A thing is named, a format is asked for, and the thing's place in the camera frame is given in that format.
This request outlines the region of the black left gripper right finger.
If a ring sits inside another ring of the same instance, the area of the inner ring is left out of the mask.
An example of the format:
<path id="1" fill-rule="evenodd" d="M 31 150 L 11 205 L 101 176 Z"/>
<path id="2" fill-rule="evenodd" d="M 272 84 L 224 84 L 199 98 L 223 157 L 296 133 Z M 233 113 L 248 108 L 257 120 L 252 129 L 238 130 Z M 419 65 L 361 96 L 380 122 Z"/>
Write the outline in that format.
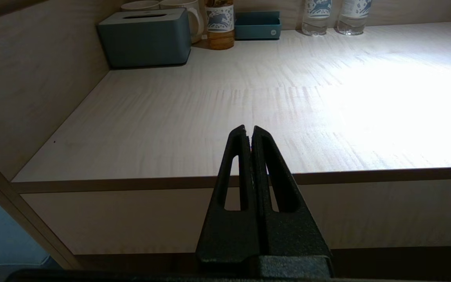
<path id="1" fill-rule="evenodd" d="M 252 162 L 259 277 L 332 277 L 331 251 L 272 135 L 254 127 Z"/>

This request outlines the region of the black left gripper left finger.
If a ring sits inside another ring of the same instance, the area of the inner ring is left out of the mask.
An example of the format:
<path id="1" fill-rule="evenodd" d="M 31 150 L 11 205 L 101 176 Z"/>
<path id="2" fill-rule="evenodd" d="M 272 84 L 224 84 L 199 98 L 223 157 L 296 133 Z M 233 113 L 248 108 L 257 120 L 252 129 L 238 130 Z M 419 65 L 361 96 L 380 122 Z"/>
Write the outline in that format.
<path id="1" fill-rule="evenodd" d="M 238 157 L 240 210 L 225 208 L 233 159 Z M 241 264 L 260 253 L 251 148 L 244 125 L 227 138 L 196 248 L 201 264 Z"/>

